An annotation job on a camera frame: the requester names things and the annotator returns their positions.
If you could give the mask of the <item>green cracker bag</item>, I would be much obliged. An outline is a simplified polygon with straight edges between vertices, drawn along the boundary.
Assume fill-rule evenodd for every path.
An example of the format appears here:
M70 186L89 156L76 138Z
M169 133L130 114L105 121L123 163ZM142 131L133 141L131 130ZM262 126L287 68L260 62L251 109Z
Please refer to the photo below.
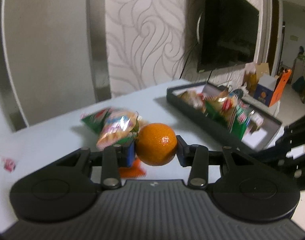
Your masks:
M122 145L129 138L135 138L138 132L148 124L138 112L116 107L85 114L81 121L98 135L97 148L101 151L108 146Z
M203 94L205 115L242 140L250 124L249 105L227 90L218 95Z

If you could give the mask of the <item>brown pastry packet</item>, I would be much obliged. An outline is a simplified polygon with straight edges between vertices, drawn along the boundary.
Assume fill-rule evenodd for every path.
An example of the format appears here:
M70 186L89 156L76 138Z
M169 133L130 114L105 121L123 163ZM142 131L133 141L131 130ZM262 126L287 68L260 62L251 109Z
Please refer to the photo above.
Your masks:
M203 113L206 110L204 102L194 90L186 90L177 97L196 110Z

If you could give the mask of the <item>orange mandarin fruit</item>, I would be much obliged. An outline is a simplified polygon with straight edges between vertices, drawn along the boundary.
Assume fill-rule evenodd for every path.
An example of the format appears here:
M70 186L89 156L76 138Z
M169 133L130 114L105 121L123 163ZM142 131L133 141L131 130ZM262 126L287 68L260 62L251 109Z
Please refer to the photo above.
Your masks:
M137 117L135 150L140 161L149 166L163 166L172 161L177 150L174 130L163 123L149 123Z

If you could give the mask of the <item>pink white candy wrapper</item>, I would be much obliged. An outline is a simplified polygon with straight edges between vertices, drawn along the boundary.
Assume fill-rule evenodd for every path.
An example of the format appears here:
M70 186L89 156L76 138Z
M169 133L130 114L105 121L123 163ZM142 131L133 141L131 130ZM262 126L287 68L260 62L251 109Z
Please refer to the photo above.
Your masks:
M8 172L13 172L16 168L16 161L11 158L0 156L0 166Z

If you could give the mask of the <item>black tray box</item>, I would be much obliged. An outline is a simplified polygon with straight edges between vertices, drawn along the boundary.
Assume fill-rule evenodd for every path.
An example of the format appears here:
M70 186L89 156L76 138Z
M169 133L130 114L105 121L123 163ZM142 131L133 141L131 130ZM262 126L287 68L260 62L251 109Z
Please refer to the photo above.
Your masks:
M222 146L245 154L267 148L282 125L270 113L207 82L170 87L166 98Z

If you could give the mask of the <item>orange snack packet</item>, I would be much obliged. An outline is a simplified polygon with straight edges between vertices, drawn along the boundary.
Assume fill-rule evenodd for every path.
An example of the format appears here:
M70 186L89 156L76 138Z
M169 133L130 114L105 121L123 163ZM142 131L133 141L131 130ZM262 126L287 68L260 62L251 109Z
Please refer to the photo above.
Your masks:
M130 167L118 168L120 177L123 179L135 179L146 176L146 171L142 168L142 162L136 158Z

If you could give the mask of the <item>green cracker bag on table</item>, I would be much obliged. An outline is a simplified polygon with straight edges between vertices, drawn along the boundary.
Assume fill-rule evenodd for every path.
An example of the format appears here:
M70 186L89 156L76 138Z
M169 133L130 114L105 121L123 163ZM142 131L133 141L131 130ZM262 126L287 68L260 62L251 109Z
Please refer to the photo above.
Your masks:
M98 135L97 148L101 151L108 146L122 145L129 138L135 138L138 132L148 124L138 112L116 107L85 114L81 121Z

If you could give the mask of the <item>blue orange carton box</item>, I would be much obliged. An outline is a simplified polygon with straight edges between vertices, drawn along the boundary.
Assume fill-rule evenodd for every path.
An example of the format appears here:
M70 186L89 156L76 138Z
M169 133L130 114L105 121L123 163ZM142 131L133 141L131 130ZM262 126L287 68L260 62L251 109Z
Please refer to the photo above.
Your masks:
M267 107L271 107L281 99L291 74L291 69L284 69L279 74L272 76L268 63L247 63L243 84L246 85L250 96Z

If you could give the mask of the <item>black wall television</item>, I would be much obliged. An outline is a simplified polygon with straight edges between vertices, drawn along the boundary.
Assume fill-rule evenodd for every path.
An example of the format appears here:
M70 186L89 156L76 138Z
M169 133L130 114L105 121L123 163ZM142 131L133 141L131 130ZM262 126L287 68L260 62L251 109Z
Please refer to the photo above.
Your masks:
M259 11L246 0L205 0L198 72L253 62Z

